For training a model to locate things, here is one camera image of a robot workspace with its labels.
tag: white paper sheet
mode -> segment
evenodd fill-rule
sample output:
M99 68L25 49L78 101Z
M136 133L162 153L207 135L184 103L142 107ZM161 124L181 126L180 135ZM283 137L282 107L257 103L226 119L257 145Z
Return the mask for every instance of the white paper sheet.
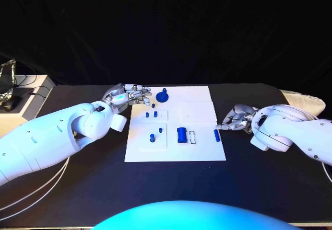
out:
M164 87L152 87L151 103L156 104L155 108L146 105L133 106L125 161L226 161L223 142L216 140L217 115L210 88L167 87L169 100L165 103L156 101L156 94L162 90ZM187 128L185 144L178 143L180 127ZM195 132L195 144L191 144L191 131Z

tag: black table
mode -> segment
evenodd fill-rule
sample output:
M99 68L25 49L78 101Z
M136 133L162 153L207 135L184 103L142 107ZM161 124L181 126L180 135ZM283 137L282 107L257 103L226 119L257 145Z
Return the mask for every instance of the black table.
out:
M237 103L259 108L288 104L279 89L265 84L208 86L221 120ZM100 100L109 87L57 86L40 116ZM123 112L129 119L130 114L132 108ZM168 200L227 204L291 223L332 222L332 184L321 163L295 145L288 152L262 151L244 131L221 131L227 161L125 162L128 134L129 122L122 133L110 130L71 157L53 192L28 211L2 221L0 227L94 226L122 211ZM3 185L0 206L34 191L63 164ZM28 206L45 191L2 212L0 217Z

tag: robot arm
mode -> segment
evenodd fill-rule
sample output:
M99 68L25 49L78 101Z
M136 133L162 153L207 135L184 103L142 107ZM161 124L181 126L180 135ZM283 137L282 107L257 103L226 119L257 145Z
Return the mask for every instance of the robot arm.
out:
M149 105L151 95L149 87L119 84L102 101L78 104L22 124L0 139L0 185L60 163L103 138L110 128L122 132L128 118L119 113L130 104Z
M320 120L294 106L275 105L259 110L239 104L217 128L255 133L250 142L265 151L272 148L286 152L295 143L311 158L332 165L332 121Z

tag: robotic hand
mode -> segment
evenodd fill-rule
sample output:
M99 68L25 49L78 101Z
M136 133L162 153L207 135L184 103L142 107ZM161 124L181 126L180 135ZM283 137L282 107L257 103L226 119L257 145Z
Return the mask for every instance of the robotic hand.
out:
M149 87L119 84L102 101L78 104L22 124L0 139L0 185L60 163L103 138L110 128L122 132L128 118L119 113L132 104L151 105L148 96Z
M332 121L320 120L294 106L275 105L257 109L237 104L217 129L243 129L255 133L250 142L265 151L272 148L286 152L296 143L311 158L332 165Z

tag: black backdrop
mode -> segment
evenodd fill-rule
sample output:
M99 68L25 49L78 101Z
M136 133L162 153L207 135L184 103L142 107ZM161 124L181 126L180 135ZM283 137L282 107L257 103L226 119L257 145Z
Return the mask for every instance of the black backdrop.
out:
M60 84L263 82L330 106L328 3L16 0L0 12L0 60Z

